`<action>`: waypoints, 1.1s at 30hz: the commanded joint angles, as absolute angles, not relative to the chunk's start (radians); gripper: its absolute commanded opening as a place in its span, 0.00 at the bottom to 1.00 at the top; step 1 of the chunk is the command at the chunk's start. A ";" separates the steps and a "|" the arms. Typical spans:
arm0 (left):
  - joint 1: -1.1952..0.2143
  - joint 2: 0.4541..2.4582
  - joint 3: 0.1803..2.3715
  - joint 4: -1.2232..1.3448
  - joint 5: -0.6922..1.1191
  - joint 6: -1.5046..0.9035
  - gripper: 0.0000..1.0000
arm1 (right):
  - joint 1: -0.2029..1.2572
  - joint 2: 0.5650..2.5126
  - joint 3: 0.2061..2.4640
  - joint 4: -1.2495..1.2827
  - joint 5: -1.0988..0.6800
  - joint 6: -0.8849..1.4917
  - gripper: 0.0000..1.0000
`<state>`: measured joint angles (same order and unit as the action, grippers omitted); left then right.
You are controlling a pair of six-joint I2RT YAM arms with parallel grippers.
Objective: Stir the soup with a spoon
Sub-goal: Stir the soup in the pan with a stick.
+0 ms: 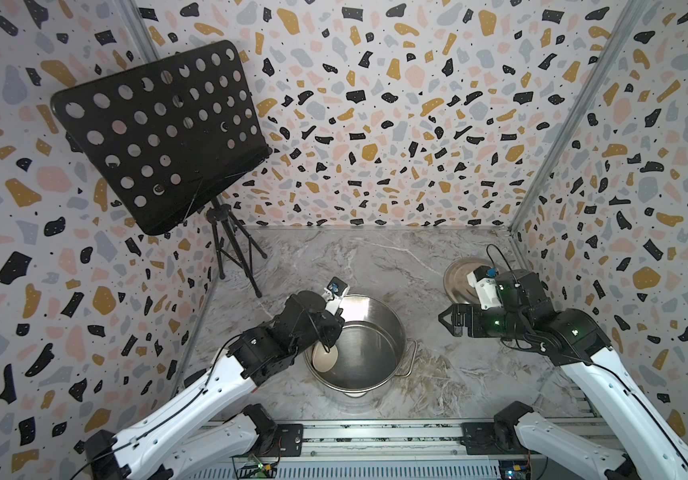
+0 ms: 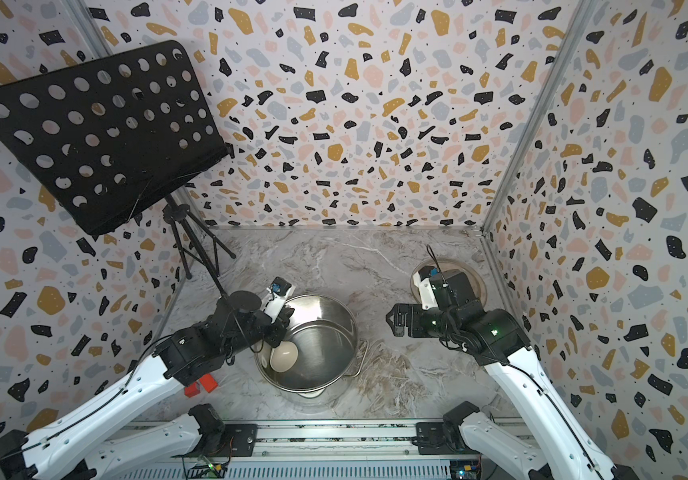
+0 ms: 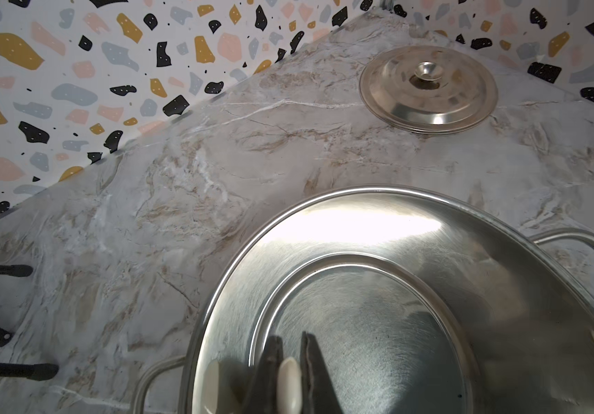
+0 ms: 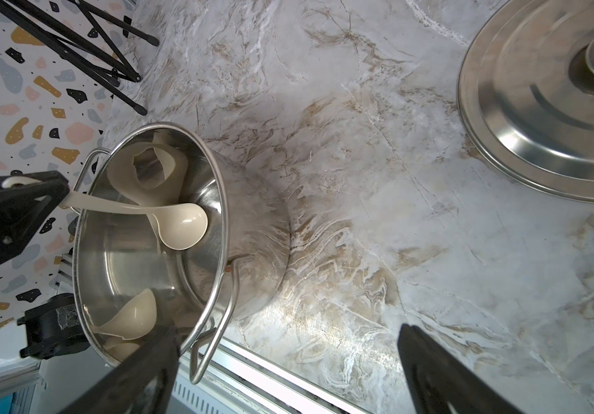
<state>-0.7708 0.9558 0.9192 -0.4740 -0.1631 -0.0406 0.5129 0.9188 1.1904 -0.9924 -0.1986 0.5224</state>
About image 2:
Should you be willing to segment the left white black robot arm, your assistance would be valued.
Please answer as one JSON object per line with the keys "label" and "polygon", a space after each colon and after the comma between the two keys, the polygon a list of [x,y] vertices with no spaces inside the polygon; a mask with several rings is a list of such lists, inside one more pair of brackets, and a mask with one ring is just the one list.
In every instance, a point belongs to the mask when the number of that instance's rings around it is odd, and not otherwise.
{"label": "left white black robot arm", "polygon": [[225,426],[207,405],[119,440],[113,434],[156,403],[233,363],[244,350],[268,350],[284,339],[293,287],[274,283],[265,298],[236,291],[206,320],[164,336],[131,371],[83,405],[30,433],[0,438],[7,479],[101,479],[121,476],[165,456],[213,454]]}

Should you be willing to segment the stainless steel pot lid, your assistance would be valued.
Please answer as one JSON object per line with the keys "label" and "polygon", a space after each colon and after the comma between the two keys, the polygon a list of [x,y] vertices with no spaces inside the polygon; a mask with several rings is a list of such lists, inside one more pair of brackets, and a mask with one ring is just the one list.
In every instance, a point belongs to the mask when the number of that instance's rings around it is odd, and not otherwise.
{"label": "stainless steel pot lid", "polygon": [[[487,287],[484,283],[483,277],[471,265],[448,257],[438,257],[438,260],[440,267],[444,272],[446,270],[458,270],[464,272],[473,288],[475,295],[480,299],[483,306],[486,305],[488,299]],[[417,284],[413,281],[413,277],[417,275],[422,268],[428,266],[435,268],[434,262],[431,259],[420,263],[411,274],[410,289],[414,299],[419,303],[421,303],[421,296]]]}

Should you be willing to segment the cream plastic ladle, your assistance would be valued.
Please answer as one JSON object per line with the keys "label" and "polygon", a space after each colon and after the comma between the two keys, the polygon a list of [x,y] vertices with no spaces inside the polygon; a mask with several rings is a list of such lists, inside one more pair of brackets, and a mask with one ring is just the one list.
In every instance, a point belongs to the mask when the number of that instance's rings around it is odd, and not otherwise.
{"label": "cream plastic ladle", "polygon": [[281,341],[270,353],[269,365],[277,373],[291,370],[299,359],[299,350],[291,341]]}

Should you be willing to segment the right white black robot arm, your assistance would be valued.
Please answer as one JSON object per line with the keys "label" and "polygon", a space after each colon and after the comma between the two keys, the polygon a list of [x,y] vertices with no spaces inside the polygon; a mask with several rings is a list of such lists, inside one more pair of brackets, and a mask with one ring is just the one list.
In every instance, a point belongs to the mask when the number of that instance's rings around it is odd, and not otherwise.
{"label": "right white black robot arm", "polygon": [[487,311],[461,271],[426,266],[413,276],[420,301],[397,303],[386,322],[397,337],[436,338],[472,356],[516,407],[536,443],[504,430],[465,401],[447,412],[439,433],[421,433],[421,449],[476,451],[515,479],[634,479],[590,438],[560,398],[523,327],[503,309]]}

